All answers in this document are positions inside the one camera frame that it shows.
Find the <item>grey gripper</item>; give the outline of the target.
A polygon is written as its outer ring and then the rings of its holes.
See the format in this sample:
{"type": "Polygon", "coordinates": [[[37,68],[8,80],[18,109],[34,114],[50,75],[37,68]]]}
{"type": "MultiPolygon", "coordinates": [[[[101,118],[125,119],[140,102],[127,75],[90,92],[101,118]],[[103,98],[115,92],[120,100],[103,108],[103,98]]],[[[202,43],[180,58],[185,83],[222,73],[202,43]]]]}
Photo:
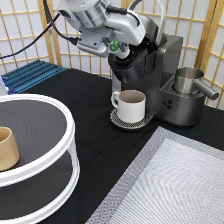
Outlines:
{"type": "Polygon", "coordinates": [[[101,57],[115,53],[115,40],[138,46],[146,34],[142,22],[135,13],[126,15],[111,13],[96,26],[84,22],[79,31],[81,36],[77,47],[101,57]]]}

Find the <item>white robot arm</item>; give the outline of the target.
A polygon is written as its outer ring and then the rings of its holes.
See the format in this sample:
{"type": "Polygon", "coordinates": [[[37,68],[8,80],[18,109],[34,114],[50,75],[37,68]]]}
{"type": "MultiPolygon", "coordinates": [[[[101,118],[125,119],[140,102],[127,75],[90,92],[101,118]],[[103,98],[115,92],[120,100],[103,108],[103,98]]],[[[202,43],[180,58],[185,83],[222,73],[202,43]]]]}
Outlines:
{"type": "Polygon", "coordinates": [[[57,10],[81,33],[77,47],[100,57],[126,58],[129,45],[138,46],[146,33],[136,13],[109,0],[60,0],[57,10]]]}

